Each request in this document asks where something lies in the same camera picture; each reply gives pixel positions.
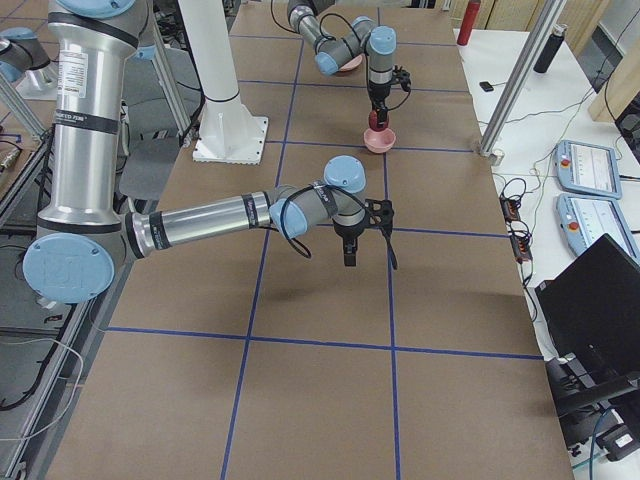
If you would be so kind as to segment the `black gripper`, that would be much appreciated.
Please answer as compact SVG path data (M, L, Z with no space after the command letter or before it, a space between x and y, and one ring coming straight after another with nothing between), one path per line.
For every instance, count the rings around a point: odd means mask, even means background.
M346 226L334 223L333 228L335 233L342 239L344 265L346 267L355 267L357 265L358 238L366 227L360 224Z
M368 95L373 111L376 111L376 129L383 131L388 128L388 108L386 99L390 95L389 85L369 85Z

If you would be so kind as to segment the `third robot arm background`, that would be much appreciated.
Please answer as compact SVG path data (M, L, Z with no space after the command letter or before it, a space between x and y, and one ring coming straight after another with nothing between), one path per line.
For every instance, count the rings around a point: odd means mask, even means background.
M51 59L27 27L12 27L1 32L1 74L9 82L27 72L39 72L51 65Z

